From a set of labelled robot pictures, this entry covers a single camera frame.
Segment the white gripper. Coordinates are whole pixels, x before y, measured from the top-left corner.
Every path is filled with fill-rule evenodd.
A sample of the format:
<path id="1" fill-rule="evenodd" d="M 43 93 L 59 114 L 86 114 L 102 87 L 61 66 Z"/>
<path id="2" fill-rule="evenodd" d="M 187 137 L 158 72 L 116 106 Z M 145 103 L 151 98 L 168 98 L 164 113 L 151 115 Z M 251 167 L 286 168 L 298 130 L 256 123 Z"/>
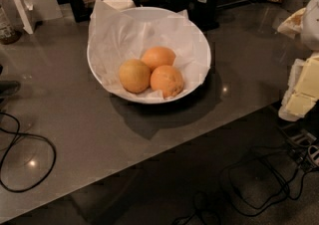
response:
<path id="1" fill-rule="evenodd" d="M 291 39 L 300 34 L 302 43 L 312 51 L 319 51 L 319 0 L 310 0 L 284 20 L 277 32 Z M 288 121 L 304 118 L 319 101 L 319 53 L 306 61 L 296 59 L 291 67 L 288 90 L 278 115 Z"/>

